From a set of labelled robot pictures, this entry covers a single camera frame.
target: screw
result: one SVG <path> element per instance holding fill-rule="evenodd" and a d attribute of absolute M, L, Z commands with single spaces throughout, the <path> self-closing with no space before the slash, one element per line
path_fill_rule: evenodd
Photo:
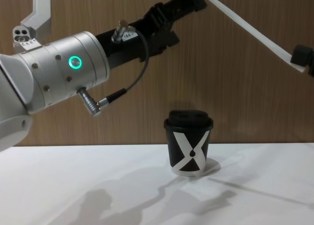
<path fill-rule="evenodd" d="M 66 81 L 69 83 L 70 81 L 72 81 L 72 77 L 71 76 L 67 76 Z"/>
<path fill-rule="evenodd" d="M 50 91 L 50 87 L 48 85 L 44 86 L 44 91 Z"/>

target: teal led ring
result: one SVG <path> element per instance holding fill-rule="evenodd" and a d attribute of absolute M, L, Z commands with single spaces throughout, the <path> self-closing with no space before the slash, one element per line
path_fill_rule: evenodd
<path fill-rule="evenodd" d="M 71 56 L 69 58 L 69 66 L 72 69 L 80 69 L 82 67 L 82 60 L 78 56 Z"/>

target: black paper cup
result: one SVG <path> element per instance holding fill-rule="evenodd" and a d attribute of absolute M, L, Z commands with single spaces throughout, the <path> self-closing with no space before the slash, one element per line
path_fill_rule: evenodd
<path fill-rule="evenodd" d="M 171 111 L 164 127 L 172 172 L 187 177 L 201 176 L 213 120 L 203 111 Z"/>

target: black cup lid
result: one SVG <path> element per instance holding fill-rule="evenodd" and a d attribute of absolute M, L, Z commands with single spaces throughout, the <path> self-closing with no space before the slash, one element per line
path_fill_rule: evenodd
<path fill-rule="evenodd" d="M 213 128 L 213 120 L 204 111 L 171 111 L 165 120 L 165 128 L 171 131 L 202 131 Z"/>

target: black cable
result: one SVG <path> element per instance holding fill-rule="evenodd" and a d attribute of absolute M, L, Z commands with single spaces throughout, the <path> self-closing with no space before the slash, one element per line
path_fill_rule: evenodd
<path fill-rule="evenodd" d="M 145 38 L 145 36 L 138 30 L 135 31 L 137 33 L 137 35 L 141 38 L 144 48 L 145 48 L 145 53 L 146 53 L 146 57 L 145 57 L 145 64 L 144 67 L 141 71 L 141 73 L 138 75 L 138 77 L 135 79 L 135 81 L 127 88 L 123 88 L 109 96 L 107 96 L 107 100 L 109 103 L 115 101 L 116 99 L 120 98 L 121 96 L 123 96 L 124 94 L 126 94 L 128 91 L 130 91 L 139 81 L 140 79 L 143 77 L 145 71 L 147 70 L 148 67 L 148 61 L 149 61 L 149 48 L 148 48 L 148 43 L 147 40 Z"/>
<path fill-rule="evenodd" d="M 140 79 L 142 78 L 142 76 L 144 75 L 144 73 L 147 69 L 148 61 L 149 61 L 149 48 L 148 48 L 147 40 L 146 40 L 145 36 L 140 31 L 136 30 L 135 32 L 142 39 L 142 42 L 143 42 L 143 45 L 145 48 L 146 57 L 145 57 L 144 68 L 142 69 L 139 76 L 135 79 L 135 81 L 129 87 L 126 88 L 127 91 L 130 91 L 138 83 L 138 81 L 140 81 Z"/>

